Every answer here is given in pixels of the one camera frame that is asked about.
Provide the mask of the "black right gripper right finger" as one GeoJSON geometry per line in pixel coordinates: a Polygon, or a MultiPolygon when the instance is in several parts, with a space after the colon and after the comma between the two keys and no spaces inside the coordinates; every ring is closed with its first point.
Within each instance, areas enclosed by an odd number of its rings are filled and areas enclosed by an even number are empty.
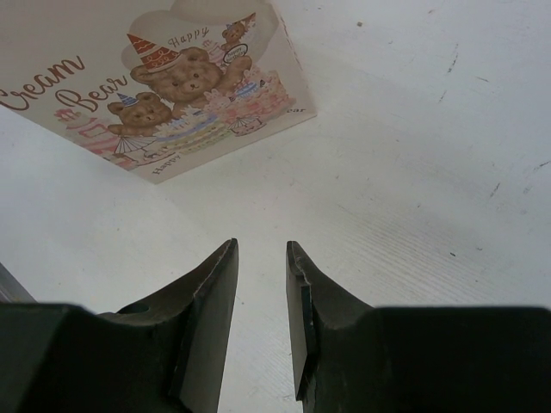
{"type": "Polygon", "coordinates": [[[294,393],[305,412],[547,412],[550,312],[368,305],[286,247],[294,393]]]}

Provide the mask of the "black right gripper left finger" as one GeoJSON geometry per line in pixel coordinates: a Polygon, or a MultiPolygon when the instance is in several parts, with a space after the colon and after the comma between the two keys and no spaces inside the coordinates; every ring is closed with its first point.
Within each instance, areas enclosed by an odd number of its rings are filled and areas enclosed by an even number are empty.
{"type": "Polygon", "coordinates": [[[1,307],[4,412],[215,412],[238,282],[238,242],[116,312],[1,307]]]}

